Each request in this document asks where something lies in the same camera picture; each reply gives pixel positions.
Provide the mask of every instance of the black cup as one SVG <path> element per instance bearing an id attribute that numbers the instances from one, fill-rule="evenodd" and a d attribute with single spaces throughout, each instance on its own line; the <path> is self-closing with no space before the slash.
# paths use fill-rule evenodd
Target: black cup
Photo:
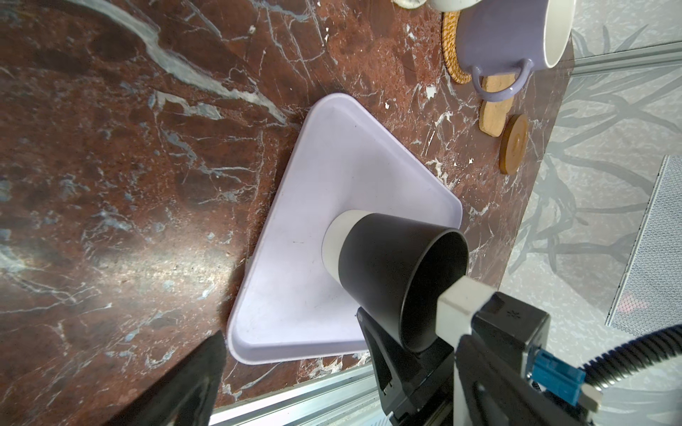
<path id="1" fill-rule="evenodd" d="M 437 338 L 438 297 L 466 274 L 468 263 L 458 230 L 369 213 L 342 243 L 338 278 L 396 342 L 421 352 Z"/>

